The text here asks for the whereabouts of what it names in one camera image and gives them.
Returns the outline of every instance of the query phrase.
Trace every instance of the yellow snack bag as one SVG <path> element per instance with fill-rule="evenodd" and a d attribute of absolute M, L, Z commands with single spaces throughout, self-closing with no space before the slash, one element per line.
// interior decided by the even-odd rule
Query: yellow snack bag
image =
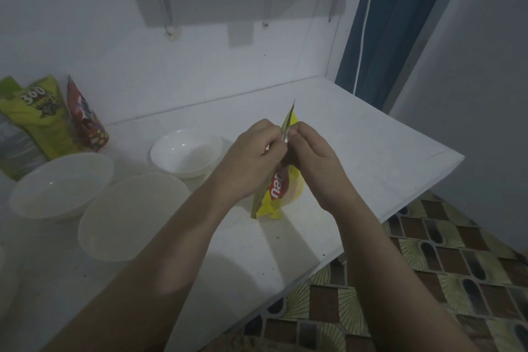
<path fill-rule="evenodd" d="M 2 95 L 0 111 L 25 129 L 49 159 L 80 151 L 59 87 L 51 75 L 25 89 Z"/>
<path fill-rule="evenodd" d="M 286 130 L 288 118 L 282 124 L 282 132 Z M 291 108 L 290 125 L 298 122 L 297 117 Z M 295 166 L 277 167 L 273 177 L 263 184 L 262 188 L 255 192 L 253 196 L 253 209 L 251 218 L 257 218 L 263 215 L 270 215 L 270 218 L 279 219 L 281 217 L 281 206 L 297 199 L 304 189 L 304 179 L 300 171 Z"/>

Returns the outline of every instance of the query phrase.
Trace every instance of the bowl rim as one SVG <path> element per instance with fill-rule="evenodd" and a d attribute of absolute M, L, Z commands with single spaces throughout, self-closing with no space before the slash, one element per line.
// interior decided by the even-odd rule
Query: bowl rim
<path fill-rule="evenodd" d="M 162 172 L 145 172 L 145 173 L 140 173 L 140 174 L 136 174 L 136 175 L 131 175 L 131 176 L 127 177 L 127 178 L 123 178 L 121 181 L 118 181 L 115 184 L 112 184 L 110 187 L 104 189 L 99 195 L 97 195 L 96 198 L 92 201 L 92 203 L 90 203 L 88 208 L 86 208 L 86 210 L 82 214 L 82 216 L 81 216 L 81 218 L 79 220 L 79 224 L 77 225 L 77 242 L 79 243 L 79 246 L 81 247 L 81 249 L 88 256 L 91 256 L 94 259 L 101 260 L 103 262 L 128 262 L 131 259 L 133 259 L 133 258 L 130 258 L 130 259 L 126 259 L 126 260 L 116 260 L 116 259 L 102 258 L 102 257 L 100 257 L 100 255 L 96 256 L 95 253 L 92 253 L 93 249 L 90 249 L 87 246 L 86 242 L 82 242 L 81 241 L 81 231 L 82 231 L 82 227 L 86 225 L 86 222 L 88 222 L 88 219 L 86 218 L 86 215 L 90 212 L 90 208 L 92 206 L 94 206 L 98 202 L 98 200 L 100 198 L 102 198 L 106 193 L 111 192 L 118 185 L 122 186 L 122 184 L 124 184 L 124 183 L 128 183 L 128 182 L 131 182 L 131 181 L 134 181 L 134 180 L 138 180 L 141 177 L 143 177 L 143 178 L 144 177 L 163 177 L 163 178 L 169 179 L 170 181 L 173 181 L 174 183 L 178 183 L 178 186 L 182 187 L 182 190 L 187 191 L 187 195 L 185 197 L 185 200 L 187 200 L 188 197 L 192 193 L 189 190 L 188 186 L 185 184 L 185 182 L 181 181 L 179 178 L 176 178 L 173 175 L 168 175 L 168 174 L 165 174 L 165 173 L 162 173 Z"/>
<path fill-rule="evenodd" d="M 187 132 L 187 133 L 201 133 L 203 135 L 211 136 L 211 137 L 215 138 L 216 141 L 219 141 L 219 145 L 221 146 L 221 148 L 219 148 L 218 151 L 213 149 L 215 155 L 213 156 L 213 159 L 211 160 L 211 162 L 207 163 L 206 165 L 204 165 L 201 168 L 196 169 L 196 170 L 191 170 L 191 171 L 169 171 L 169 170 L 164 169 L 163 167 L 160 167 L 154 161 L 153 156 L 152 156 L 153 150 L 156 147 L 156 145 L 158 145 L 159 142 L 161 142 L 163 139 L 168 138 L 171 135 L 175 135 L 176 133 L 184 133 L 184 132 Z M 218 160 L 218 158 L 222 155 L 222 150 L 223 150 L 223 141 L 222 141 L 222 137 L 220 135 L 211 134 L 210 132 L 208 132 L 206 130 L 203 130 L 201 128 L 188 127 L 188 128 L 180 128 L 179 130 L 175 130 L 175 131 L 169 132 L 168 134 L 163 135 L 161 138 L 157 139 L 156 142 L 154 142 L 154 144 L 150 148 L 148 155 L 149 155 L 149 158 L 150 158 L 150 162 L 152 162 L 152 164 L 155 165 L 155 167 L 157 169 L 161 170 L 165 174 L 191 175 L 191 174 L 194 174 L 194 173 L 197 173 L 197 172 L 201 172 L 202 170 L 205 170 L 208 167 L 210 167 L 212 164 L 214 164 Z"/>
<path fill-rule="evenodd" d="M 13 205 L 13 199 L 14 199 L 14 196 L 15 196 L 15 193 L 17 191 L 20 190 L 20 188 L 23 186 L 23 184 L 29 182 L 32 180 L 32 178 L 35 178 L 37 175 L 39 175 L 38 173 L 43 169 L 44 166 L 55 166 L 57 164 L 58 161 L 64 161 L 64 160 L 70 160 L 70 159 L 78 159 L 79 157 L 83 157 L 84 155 L 90 155 L 90 156 L 97 156 L 97 159 L 102 159 L 103 161 L 106 161 L 107 163 L 110 163 L 110 175 L 109 175 L 109 178 L 108 180 L 106 181 L 106 183 L 102 186 L 102 188 L 94 195 L 91 195 L 89 198 L 86 198 L 84 200 L 84 202 L 79 202 L 75 205 L 75 207 L 73 208 L 69 208 L 67 210 L 62 210 L 60 211 L 59 213 L 57 214 L 54 214 L 52 216 L 50 215 L 38 215 L 38 216 L 28 216 L 26 215 L 25 213 L 23 213 L 20 209 L 18 208 L 15 208 L 14 205 Z M 11 194 L 9 196 L 9 206 L 11 208 L 11 210 L 13 212 L 15 212 L 18 216 L 20 217 L 23 217 L 23 218 L 27 218 L 27 219 L 30 219 L 30 220 L 39 220 L 39 219 L 47 219 L 47 218 L 53 218 L 53 217 L 60 217 L 64 214 L 68 214 L 69 212 L 72 212 L 72 211 L 75 211 L 76 209 L 79 209 L 81 208 L 82 206 L 84 206 L 85 204 L 89 203 L 90 201 L 94 200 L 94 198 L 96 198 L 98 195 L 101 194 L 101 192 L 104 191 L 104 189 L 106 187 L 108 187 L 108 184 L 110 182 L 112 182 L 112 178 L 114 177 L 114 162 L 112 161 L 112 159 L 110 159 L 109 157 L 105 156 L 105 155 L 102 155 L 100 153 L 97 153 L 97 152 L 78 152 L 78 153 L 72 153 L 70 155 L 64 155 L 64 156 L 60 156 L 59 158 L 56 158 L 56 159 L 53 159 L 53 160 L 50 160 L 48 162 L 45 162 L 43 165 L 41 166 L 38 166 L 35 170 L 31 171 L 30 173 L 28 173 L 27 175 L 23 176 L 23 178 L 18 181 L 15 185 L 15 187 L 13 188 L 13 190 L 11 191 Z"/>

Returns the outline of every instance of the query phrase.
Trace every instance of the person's left arm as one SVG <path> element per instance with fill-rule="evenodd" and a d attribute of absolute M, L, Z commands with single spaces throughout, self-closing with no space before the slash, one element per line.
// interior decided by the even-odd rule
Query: person's left arm
<path fill-rule="evenodd" d="M 280 129 L 262 120 L 241 134 L 140 254 L 43 351 L 133 352 L 163 347 L 216 228 L 286 154 Z"/>

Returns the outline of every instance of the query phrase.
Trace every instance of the white cord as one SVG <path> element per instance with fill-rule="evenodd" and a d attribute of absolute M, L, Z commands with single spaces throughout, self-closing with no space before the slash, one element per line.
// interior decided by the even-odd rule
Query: white cord
<path fill-rule="evenodd" d="M 366 20 L 369 18 L 369 10 L 370 10 L 370 2 L 371 0 L 368 0 L 366 4 L 366 13 L 365 18 L 363 20 L 363 29 L 361 30 L 361 43 L 360 43 L 360 58 L 358 60 L 357 64 L 357 70 L 356 70 L 356 81 L 354 82 L 354 89 L 352 91 L 352 95 L 356 94 L 356 88 L 358 85 L 358 79 L 360 77 L 360 69 L 361 69 L 361 60 L 363 58 L 363 42 L 365 41 L 365 28 L 366 28 Z"/>

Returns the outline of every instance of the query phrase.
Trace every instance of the red snack bag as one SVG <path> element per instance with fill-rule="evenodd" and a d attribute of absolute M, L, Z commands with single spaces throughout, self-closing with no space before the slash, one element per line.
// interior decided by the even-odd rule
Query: red snack bag
<path fill-rule="evenodd" d="M 109 136 L 95 112 L 79 92 L 71 76 L 68 77 L 68 108 L 77 134 L 84 146 L 96 152 L 106 145 Z"/>

